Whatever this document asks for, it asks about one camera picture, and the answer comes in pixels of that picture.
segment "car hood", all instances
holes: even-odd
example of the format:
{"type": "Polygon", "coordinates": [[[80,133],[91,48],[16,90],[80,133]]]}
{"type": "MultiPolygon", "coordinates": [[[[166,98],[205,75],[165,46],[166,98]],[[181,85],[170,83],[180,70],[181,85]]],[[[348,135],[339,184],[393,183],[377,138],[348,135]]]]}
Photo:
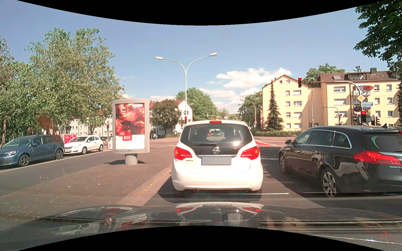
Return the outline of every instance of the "car hood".
{"type": "Polygon", "coordinates": [[[0,231],[0,250],[12,242],[79,236],[155,226],[230,225],[289,231],[341,241],[395,243],[402,246],[402,218],[349,208],[293,208],[258,203],[197,202],[158,206],[101,205],[78,208],[0,231]]]}

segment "lamp post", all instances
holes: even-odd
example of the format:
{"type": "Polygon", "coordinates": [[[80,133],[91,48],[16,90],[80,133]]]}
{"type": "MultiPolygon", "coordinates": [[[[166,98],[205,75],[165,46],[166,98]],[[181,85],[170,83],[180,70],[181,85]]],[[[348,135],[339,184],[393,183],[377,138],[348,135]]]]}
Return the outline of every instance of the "lamp post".
{"type": "Polygon", "coordinates": [[[205,59],[205,58],[207,58],[207,57],[214,57],[214,56],[216,56],[216,55],[218,55],[218,53],[215,52],[215,53],[212,53],[212,54],[210,54],[210,55],[208,55],[208,56],[205,56],[205,57],[203,57],[203,58],[197,59],[197,60],[191,62],[190,65],[187,66],[187,69],[186,69],[180,62],[178,62],[178,61],[170,60],[170,59],[165,59],[165,58],[161,58],[161,57],[156,57],[157,60],[168,60],[168,61],[175,62],[175,63],[181,65],[182,68],[184,69],[184,73],[185,73],[185,110],[184,110],[184,116],[187,117],[187,114],[186,114],[186,113],[187,113],[187,71],[188,71],[188,68],[189,68],[194,62],[196,62],[196,61],[198,61],[198,60],[205,59]]]}

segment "apartment building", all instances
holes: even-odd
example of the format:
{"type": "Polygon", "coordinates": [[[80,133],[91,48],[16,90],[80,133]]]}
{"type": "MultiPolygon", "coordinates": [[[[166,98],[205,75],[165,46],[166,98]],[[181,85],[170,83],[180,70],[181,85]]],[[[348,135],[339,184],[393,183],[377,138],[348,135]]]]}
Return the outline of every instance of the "apartment building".
{"type": "MultiPolygon", "coordinates": [[[[392,73],[376,68],[367,72],[318,73],[317,82],[298,88],[297,80],[286,75],[272,81],[284,130],[305,130],[313,123],[334,126],[339,121],[342,125],[352,125],[353,107],[359,103],[368,117],[379,117],[382,125],[399,126],[400,81],[392,73]],[[365,98],[362,101],[357,99],[360,94],[365,98]]],[[[263,107],[269,107],[271,83],[262,90],[263,107]]],[[[264,109],[264,120],[268,114],[268,109],[264,109]]]]}

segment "sky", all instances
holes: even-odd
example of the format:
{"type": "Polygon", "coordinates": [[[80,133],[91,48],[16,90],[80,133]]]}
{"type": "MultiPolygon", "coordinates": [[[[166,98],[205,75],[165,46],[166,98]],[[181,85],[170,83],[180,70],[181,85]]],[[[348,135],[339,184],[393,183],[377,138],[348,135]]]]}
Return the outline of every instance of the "sky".
{"type": "Polygon", "coordinates": [[[241,99],[286,74],[304,78],[310,68],[329,63],[352,72],[360,65],[386,70],[354,46],[364,39],[355,8],[309,17],[230,26],[173,26],[87,16],[13,0],[0,0],[0,35],[16,60],[28,62],[30,42],[40,42],[54,28],[75,32],[99,28],[114,53],[119,83],[129,98],[160,101],[187,87],[211,95],[219,108],[236,113],[241,99]]]}

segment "white road line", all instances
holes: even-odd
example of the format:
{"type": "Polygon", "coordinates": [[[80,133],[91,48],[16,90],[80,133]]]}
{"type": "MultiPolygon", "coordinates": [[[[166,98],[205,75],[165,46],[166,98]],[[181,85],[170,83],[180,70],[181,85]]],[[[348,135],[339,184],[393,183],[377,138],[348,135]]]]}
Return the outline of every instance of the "white road line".
{"type": "Polygon", "coordinates": [[[30,167],[34,167],[34,166],[38,166],[38,165],[42,165],[42,164],[47,164],[47,163],[53,163],[53,162],[60,161],[60,160],[65,160],[65,159],[73,159],[73,158],[78,158],[78,157],[93,155],[93,154],[97,154],[97,153],[101,153],[101,152],[94,152],[94,153],[88,153],[88,154],[85,154],[85,155],[78,155],[78,156],[66,157],[66,158],[63,158],[63,159],[55,159],[55,160],[52,160],[52,161],[37,163],[37,164],[25,166],[25,167],[7,169],[7,170],[4,170],[4,171],[0,171],[0,173],[2,173],[2,172],[8,172],[8,171],[13,171],[13,170],[18,170],[18,169],[21,169],[21,168],[30,168],[30,167]]]}

